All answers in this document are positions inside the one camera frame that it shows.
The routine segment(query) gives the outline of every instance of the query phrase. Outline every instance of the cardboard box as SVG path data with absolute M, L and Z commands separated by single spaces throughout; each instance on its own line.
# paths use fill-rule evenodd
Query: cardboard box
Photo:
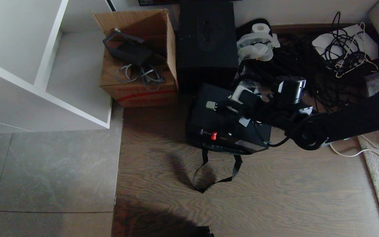
M 131 83 L 120 82 L 116 80 L 116 71 L 127 63 L 112 58 L 105 50 L 100 87 L 126 108 L 176 104 L 178 86 L 175 34 L 167 9 L 107 12 L 93 16 L 106 36 L 118 28 L 126 34 L 145 39 L 143 44 L 155 53 L 150 58 L 150 63 L 165 78 L 164 83 L 161 83 L 159 90 L 155 92 L 148 90 L 143 85 L 142 79 Z M 131 78 L 136 77 L 138 69 L 132 69 L 131 73 Z M 124 72 L 118 73 L 118 76 L 125 77 Z

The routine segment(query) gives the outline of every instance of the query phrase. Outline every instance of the bag strap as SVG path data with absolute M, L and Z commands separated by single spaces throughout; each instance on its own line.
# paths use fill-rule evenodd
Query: bag strap
M 242 158 L 240 155 L 233 155 L 235 157 L 235 164 L 233 165 L 233 171 L 232 171 L 232 176 L 224 178 L 220 181 L 217 181 L 215 183 L 210 184 L 204 189 L 199 189 L 195 186 L 195 177 L 197 176 L 198 171 L 207 163 L 209 162 L 209 156 L 207 155 L 209 153 L 209 150 L 203 149 L 203 164 L 195 171 L 194 177 L 192 178 L 192 186 L 194 186 L 195 190 L 201 192 L 202 194 L 207 191 L 210 187 L 215 185 L 216 183 L 224 183 L 224 182 L 230 182 L 232 181 L 233 178 L 238 174 L 239 168 L 241 167 L 242 164 Z

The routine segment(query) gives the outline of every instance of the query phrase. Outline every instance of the red button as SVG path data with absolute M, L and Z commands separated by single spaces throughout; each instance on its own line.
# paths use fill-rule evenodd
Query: red button
M 212 136 L 211 136 L 210 138 L 214 141 L 215 138 L 216 138 L 216 136 L 217 136 L 217 132 L 213 132 L 213 133 L 212 133 Z

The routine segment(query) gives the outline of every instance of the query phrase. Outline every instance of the white bookshelf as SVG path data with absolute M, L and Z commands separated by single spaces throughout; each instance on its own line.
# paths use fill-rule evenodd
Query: white bookshelf
M 73 32 L 77 13 L 107 11 L 105 0 L 0 0 L 0 133 L 109 128 L 103 34 L 60 31 L 65 14 Z

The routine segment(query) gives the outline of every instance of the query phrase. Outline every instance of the black case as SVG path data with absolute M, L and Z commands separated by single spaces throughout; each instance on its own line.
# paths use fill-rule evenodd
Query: black case
M 233 3 L 181 3 L 177 48 L 180 93 L 196 93 L 202 82 L 229 89 L 238 71 Z
M 230 95 L 230 90 L 205 83 L 201 85 L 187 118 L 185 131 L 188 142 L 201 149 L 241 155 L 268 149 L 268 145 L 255 132 L 253 123 L 244 127 L 238 122 L 239 117 L 235 112 L 229 109 L 218 112 L 206 108 L 208 101 L 225 101 Z M 258 126 L 258 131 L 262 138 L 270 141 L 269 125 Z M 213 132 L 217 132 L 216 140 L 211 139 Z

